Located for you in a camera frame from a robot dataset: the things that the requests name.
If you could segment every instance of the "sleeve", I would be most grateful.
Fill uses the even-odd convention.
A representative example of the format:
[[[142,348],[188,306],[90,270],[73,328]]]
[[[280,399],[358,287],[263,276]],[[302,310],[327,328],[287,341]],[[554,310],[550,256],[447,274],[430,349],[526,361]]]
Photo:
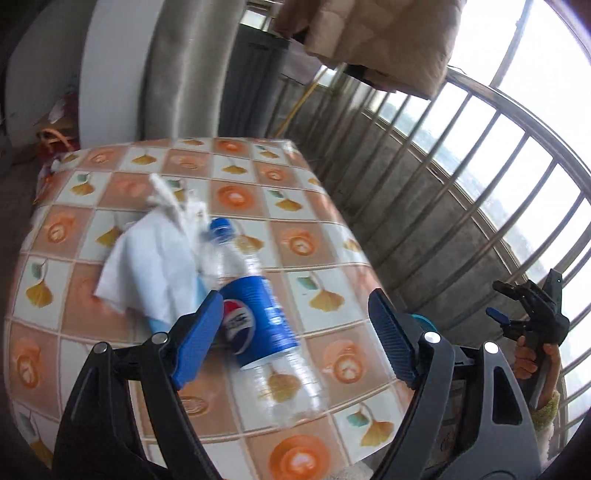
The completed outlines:
[[[554,390],[554,393],[552,393],[552,399],[543,408],[530,412],[531,420],[534,423],[535,439],[538,444],[538,451],[542,463],[548,459],[550,439],[554,433],[553,422],[558,413],[559,402],[560,393]]]

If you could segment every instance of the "pepsi logo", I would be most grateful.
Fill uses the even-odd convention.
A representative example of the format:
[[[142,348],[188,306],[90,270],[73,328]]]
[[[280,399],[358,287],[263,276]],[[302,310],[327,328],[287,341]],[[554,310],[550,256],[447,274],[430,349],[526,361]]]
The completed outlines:
[[[224,300],[222,325],[234,353],[239,355],[244,352],[255,334],[252,310],[240,300]]]

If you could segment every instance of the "plastic bottle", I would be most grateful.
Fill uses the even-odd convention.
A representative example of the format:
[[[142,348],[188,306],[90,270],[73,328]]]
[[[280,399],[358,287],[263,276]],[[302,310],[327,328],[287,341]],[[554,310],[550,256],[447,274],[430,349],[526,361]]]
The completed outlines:
[[[301,355],[283,309],[263,277],[250,245],[236,239],[229,220],[217,218],[210,232],[217,287],[224,298],[222,329],[246,384],[271,423],[292,426],[326,409],[320,381]]]

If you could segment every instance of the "table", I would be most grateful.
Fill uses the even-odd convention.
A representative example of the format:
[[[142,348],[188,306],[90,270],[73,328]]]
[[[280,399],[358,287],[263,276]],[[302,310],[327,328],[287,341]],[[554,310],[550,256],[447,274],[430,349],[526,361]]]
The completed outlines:
[[[180,396],[228,480],[319,480],[394,437],[410,401],[368,320],[379,282],[330,197],[290,141],[186,138],[81,150],[63,158],[22,245],[5,319],[5,378],[14,419],[51,462],[60,416],[92,345],[135,345],[141,316],[93,295],[128,222],[147,211],[148,173],[182,199],[194,189],[256,250],[329,400],[319,418],[271,427],[222,344]],[[164,464],[139,385],[131,385],[147,456]]]

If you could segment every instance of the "pepsi label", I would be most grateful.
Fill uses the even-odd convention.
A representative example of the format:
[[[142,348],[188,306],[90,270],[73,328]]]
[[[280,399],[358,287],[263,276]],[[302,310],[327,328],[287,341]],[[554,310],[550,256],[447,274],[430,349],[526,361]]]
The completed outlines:
[[[239,278],[220,293],[222,328],[241,367],[298,345],[266,278]]]

